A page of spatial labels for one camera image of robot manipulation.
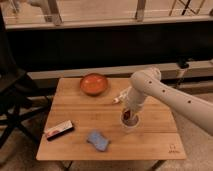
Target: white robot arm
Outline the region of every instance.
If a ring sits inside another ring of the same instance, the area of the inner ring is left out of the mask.
[[[137,71],[131,76],[132,87],[124,99],[126,108],[136,113],[147,95],[153,96],[213,135],[213,104],[178,91],[160,82],[157,68]]]

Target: black chair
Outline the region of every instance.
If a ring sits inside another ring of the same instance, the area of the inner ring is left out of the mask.
[[[22,121],[29,119],[43,111],[48,111],[50,101],[39,106],[33,111],[20,113],[21,108],[30,108],[33,101],[27,94],[38,91],[37,85],[20,69],[10,52],[3,17],[0,9],[0,125],[6,125],[0,137],[0,148],[4,145],[14,128],[18,128],[31,140],[38,143],[39,140],[32,135],[23,125]]]

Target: white object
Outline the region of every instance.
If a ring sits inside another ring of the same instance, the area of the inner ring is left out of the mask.
[[[150,95],[213,135],[213,104],[168,87],[160,79],[161,72],[157,68],[135,72],[131,76],[132,88],[124,99],[126,107],[136,113],[141,109],[146,96]]]

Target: blue sponge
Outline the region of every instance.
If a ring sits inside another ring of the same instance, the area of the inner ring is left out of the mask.
[[[98,131],[92,131],[87,141],[94,145],[94,147],[99,151],[106,151],[107,146],[109,144],[109,140],[104,138],[100,132]]]

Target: floor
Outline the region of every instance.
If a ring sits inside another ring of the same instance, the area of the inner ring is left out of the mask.
[[[145,18],[168,17],[175,0],[147,0]],[[5,21],[7,24],[41,24],[45,23],[42,11],[20,1],[20,12],[14,14],[8,1],[1,3]],[[133,19],[137,7],[137,0],[57,0],[63,22],[68,21],[93,21]],[[202,0],[192,0],[190,8],[197,11]],[[213,0],[205,0],[198,15],[208,15],[213,8]],[[175,3],[171,17],[181,16],[184,5],[178,0]],[[185,15],[195,15],[190,10]]]
[[[213,102],[213,93],[199,94],[200,98]],[[40,136],[47,114],[40,114],[25,123],[29,129]],[[213,170],[213,137],[200,128],[174,114],[178,130],[187,154],[186,160],[167,161],[159,171],[212,171]],[[35,156],[37,146],[22,135],[18,130],[10,136],[0,151],[0,170],[2,171],[60,171],[59,162],[39,162]],[[147,170],[155,161],[76,161],[72,165],[73,171],[143,171]]]

